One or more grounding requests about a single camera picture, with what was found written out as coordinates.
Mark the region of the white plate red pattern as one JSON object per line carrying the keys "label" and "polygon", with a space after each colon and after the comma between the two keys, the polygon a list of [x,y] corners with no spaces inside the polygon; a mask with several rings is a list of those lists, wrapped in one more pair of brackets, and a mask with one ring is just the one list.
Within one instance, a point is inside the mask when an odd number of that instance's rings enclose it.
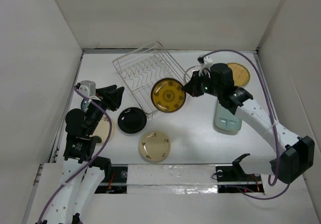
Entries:
{"label": "white plate red pattern", "polygon": [[184,84],[187,84],[190,81],[190,79],[193,76],[194,71],[199,71],[200,69],[201,69],[201,66],[199,66],[199,65],[195,65],[195,66],[188,68],[185,71],[184,76],[183,76]]}

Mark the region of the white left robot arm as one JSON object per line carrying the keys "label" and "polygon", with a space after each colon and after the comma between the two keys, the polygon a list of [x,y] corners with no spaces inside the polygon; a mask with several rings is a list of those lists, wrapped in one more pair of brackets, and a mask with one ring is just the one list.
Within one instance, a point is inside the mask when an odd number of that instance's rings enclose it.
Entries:
{"label": "white left robot arm", "polygon": [[107,111],[119,109],[124,87],[96,88],[95,82],[82,81],[74,91],[86,101],[86,109],[71,109],[65,116],[67,133],[60,185],[44,206],[38,223],[82,223],[83,213],[101,182],[111,176],[111,161],[101,157],[112,134]]}

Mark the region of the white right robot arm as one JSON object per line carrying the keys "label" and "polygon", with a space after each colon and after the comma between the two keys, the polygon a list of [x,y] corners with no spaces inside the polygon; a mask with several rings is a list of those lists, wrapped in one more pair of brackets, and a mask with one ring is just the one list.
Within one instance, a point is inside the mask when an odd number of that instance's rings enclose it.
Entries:
{"label": "white right robot arm", "polygon": [[233,161],[232,176],[244,180],[249,174],[273,175],[291,184],[313,165],[314,141],[301,138],[278,123],[260,107],[253,96],[234,84],[232,69],[225,63],[193,72],[182,88],[192,97],[216,96],[219,104],[254,129],[275,151],[275,157],[245,153]]}

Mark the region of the yellow patterned plate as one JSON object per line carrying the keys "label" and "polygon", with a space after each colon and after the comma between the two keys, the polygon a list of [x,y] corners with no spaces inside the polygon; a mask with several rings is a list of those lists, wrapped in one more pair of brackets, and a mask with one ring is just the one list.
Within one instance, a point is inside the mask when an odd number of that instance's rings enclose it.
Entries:
{"label": "yellow patterned plate", "polygon": [[151,89],[151,102],[161,112],[176,112],[183,107],[187,98],[182,88],[180,81],[174,78],[163,78]]}

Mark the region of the cream floral plate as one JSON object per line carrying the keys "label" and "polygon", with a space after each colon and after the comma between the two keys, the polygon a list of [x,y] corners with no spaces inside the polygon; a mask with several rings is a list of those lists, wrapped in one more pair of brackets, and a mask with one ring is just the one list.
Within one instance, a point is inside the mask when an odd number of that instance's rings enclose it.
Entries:
{"label": "cream floral plate", "polygon": [[145,133],[139,141],[139,152],[145,161],[159,163],[167,158],[171,150],[169,137],[161,131]]}

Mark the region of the woven bamboo round plate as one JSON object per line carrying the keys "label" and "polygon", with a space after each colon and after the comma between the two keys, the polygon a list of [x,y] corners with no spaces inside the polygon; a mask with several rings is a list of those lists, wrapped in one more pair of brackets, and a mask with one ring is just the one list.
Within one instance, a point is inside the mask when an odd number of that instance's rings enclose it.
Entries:
{"label": "woven bamboo round plate", "polygon": [[243,87],[249,83],[250,72],[245,66],[235,62],[230,62],[227,65],[232,69],[234,84],[237,87]]}

